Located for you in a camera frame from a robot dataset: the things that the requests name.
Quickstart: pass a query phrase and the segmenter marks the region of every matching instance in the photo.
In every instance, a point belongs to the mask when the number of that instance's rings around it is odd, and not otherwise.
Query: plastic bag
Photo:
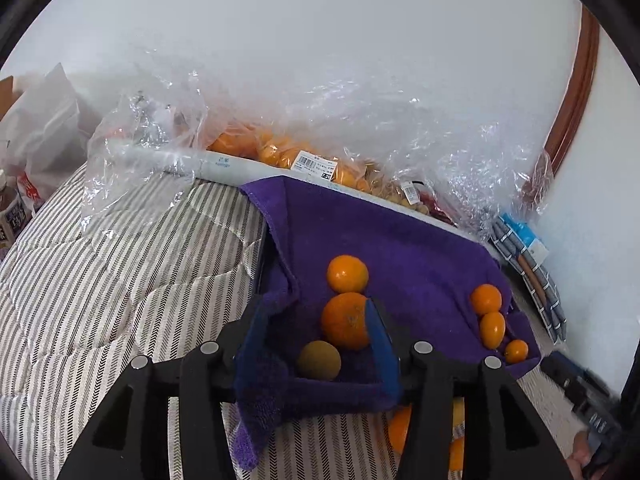
[[[386,60],[383,66],[331,59],[304,67],[263,60],[246,67],[217,63],[213,70],[199,70],[186,86],[196,89],[207,106],[200,131],[197,124],[190,126],[190,146],[196,149],[309,174],[317,174],[311,170],[320,157],[322,178],[433,214],[482,239],[501,212],[521,220],[543,209],[536,183],[548,187],[551,174],[544,158],[536,165],[540,147],[523,146],[497,124],[479,126],[445,115],[431,104],[433,90],[410,60]],[[103,129],[102,137],[108,136],[109,128]],[[135,137],[126,140],[129,146],[138,143]],[[150,145],[161,149],[168,142]],[[156,160],[169,160],[168,170],[177,176],[180,156],[172,153]],[[202,163],[193,158],[196,166]],[[141,182],[141,176],[161,175],[161,170],[142,168],[134,174]],[[94,190],[109,192],[110,198],[102,200],[107,206],[114,195],[116,200],[122,195],[118,186],[105,184],[105,176],[98,180],[103,183]],[[171,195],[156,201],[159,210],[174,203]],[[526,202],[529,195],[533,200]],[[101,209],[98,204],[86,213]]]
[[[177,82],[141,73],[138,87],[124,92],[117,108],[100,122],[88,148],[84,233],[111,236],[120,225],[128,230],[148,225],[191,187],[193,170],[183,156],[171,156],[176,148],[199,145],[206,118],[191,76]],[[150,153],[159,150],[166,155],[162,164]]]
[[[513,142],[498,124],[455,129],[434,136],[425,157],[424,183],[458,227],[487,240],[494,220],[507,212],[517,221],[542,214],[553,181],[545,152]]]
[[[76,92],[58,64],[0,121],[0,167],[16,177],[32,212],[86,160],[89,135],[78,116]]]

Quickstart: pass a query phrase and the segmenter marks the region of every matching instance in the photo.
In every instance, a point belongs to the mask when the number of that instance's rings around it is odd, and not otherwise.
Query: striped bedding
[[[84,168],[47,202],[0,266],[0,431],[34,480],[60,471],[90,415],[137,354],[180,357],[241,314],[263,232],[233,187],[196,181],[153,225],[114,215],[113,237],[79,231]],[[169,462],[182,477],[177,399]],[[223,405],[228,436],[238,426]],[[388,414],[286,424],[238,478],[393,479]]]

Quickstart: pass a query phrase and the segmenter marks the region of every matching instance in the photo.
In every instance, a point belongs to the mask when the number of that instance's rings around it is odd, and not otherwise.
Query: orange
[[[335,167],[333,180],[336,184],[356,189],[356,177],[343,162],[338,162],[338,165]]]
[[[355,256],[343,254],[329,262],[326,280],[338,294],[362,292],[369,282],[369,271],[367,266]]]
[[[243,158],[256,159],[258,157],[258,141],[255,134],[252,131],[234,126],[230,126],[222,132],[207,149],[210,152]]]
[[[267,143],[273,139],[273,131],[268,128],[258,127],[255,130],[255,135],[258,137],[258,141],[260,142],[260,146],[264,147]]]
[[[465,421],[465,399],[454,397],[453,399],[453,427],[457,428]]]
[[[280,156],[277,166],[283,170],[290,170],[293,166],[293,161],[296,160],[300,150],[311,153],[312,148],[309,144],[304,143],[294,146],[293,148],[289,148],[288,150],[284,150]]]
[[[461,436],[449,446],[449,470],[460,471],[465,463],[465,437]]]
[[[411,420],[411,406],[402,406],[389,422],[386,431],[389,435],[389,443],[396,453],[402,454],[406,434]]]
[[[258,160],[269,166],[276,166],[282,153],[285,151],[285,147],[288,146],[290,142],[287,137],[273,137],[273,139],[269,140],[260,150]]]
[[[320,325],[326,340],[345,350],[362,350],[369,344],[364,318],[367,301],[362,294],[345,292],[331,298],[322,310]]]
[[[471,300],[471,306],[474,308],[474,312],[478,314],[478,316],[484,316],[484,314],[488,314],[489,312],[498,312],[502,306],[502,295],[500,291],[489,283],[485,283],[476,288],[476,290],[471,293],[469,299]]]
[[[508,364],[521,363],[529,355],[529,345],[522,339],[514,339],[504,349],[504,359]]]
[[[500,346],[506,324],[504,316],[500,312],[489,312],[484,314],[480,320],[480,339],[485,348],[495,350]]]
[[[364,193],[371,193],[371,186],[363,178],[359,178],[356,182],[356,189]]]

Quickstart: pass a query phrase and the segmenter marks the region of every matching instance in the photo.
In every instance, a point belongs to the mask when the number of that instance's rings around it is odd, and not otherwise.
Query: purple towel
[[[447,356],[480,362],[487,350],[469,295],[483,283],[502,293],[505,341],[529,345],[529,358],[507,370],[519,378],[536,366],[540,351],[524,313],[511,306],[511,290],[484,247],[407,215],[324,187],[274,177],[242,187],[264,215],[279,260],[264,269],[263,290],[252,328],[238,355],[236,393],[241,423],[232,451],[239,465],[254,468],[278,424],[330,413],[388,410],[370,348],[341,351],[334,382],[298,378],[302,347],[322,339],[320,315],[335,295],[326,282],[329,261],[359,257],[369,268],[364,294],[383,302],[412,336]]]

